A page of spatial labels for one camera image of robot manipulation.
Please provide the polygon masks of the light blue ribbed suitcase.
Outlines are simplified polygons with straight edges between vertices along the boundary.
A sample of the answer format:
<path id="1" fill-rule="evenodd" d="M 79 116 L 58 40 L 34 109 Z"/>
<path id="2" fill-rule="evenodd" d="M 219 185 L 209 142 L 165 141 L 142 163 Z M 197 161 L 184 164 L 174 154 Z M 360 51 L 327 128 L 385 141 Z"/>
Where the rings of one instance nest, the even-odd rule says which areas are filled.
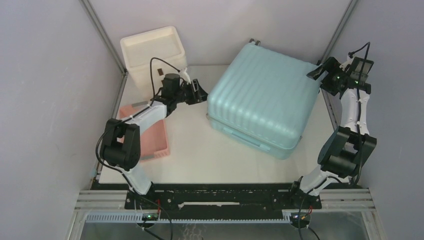
<path id="1" fill-rule="evenodd" d="M 298 146 L 320 91 L 316 65 L 247 43 L 207 97 L 211 127 L 275 158 Z"/>

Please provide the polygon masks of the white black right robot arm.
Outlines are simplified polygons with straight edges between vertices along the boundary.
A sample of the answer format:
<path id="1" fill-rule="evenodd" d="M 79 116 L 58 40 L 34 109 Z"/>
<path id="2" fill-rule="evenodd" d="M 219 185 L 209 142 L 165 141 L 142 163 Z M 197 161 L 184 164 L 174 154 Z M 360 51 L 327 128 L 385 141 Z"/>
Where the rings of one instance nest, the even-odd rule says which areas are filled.
<path id="1" fill-rule="evenodd" d="M 367 125 L 367 104 L 371 85 L 366 82 L 374 62 L 349 53 L 340 63 L 329 57 L 307 77 L 320 82 L 320 88 L 332 96 L 339 95 L 342 116 L 321 148 L 316 167 L 309 174 L 295 181 L 290 189 L 289 203 L 302 208 L 309 198 L 318 197 L 321 190 L 332 183 L 342 183 L 347 188 L 355 187 L 362 168 L 377 145 Z"/>

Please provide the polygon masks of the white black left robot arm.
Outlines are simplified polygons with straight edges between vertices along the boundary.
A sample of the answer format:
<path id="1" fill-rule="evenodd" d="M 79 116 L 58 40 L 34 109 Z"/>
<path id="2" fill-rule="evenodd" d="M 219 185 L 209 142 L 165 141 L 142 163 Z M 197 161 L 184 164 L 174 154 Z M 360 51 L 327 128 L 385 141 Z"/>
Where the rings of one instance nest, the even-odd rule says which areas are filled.
<path id="1" fill-rule="evenodd" d="M 155 205 L 157 196 L 149 190 L 152 181 L 140 164 L 142 134 L 167 118 L 178 104 L 195 105 L 208 98 L 208 93 L 196 78 L 168 73 L 161 83 L 145 108 L 122 119 L 110 118 L 95 146 L 97 161 L 122 175 L 130 191 L 138 194 L 138 204 L 145 209 Z"/>

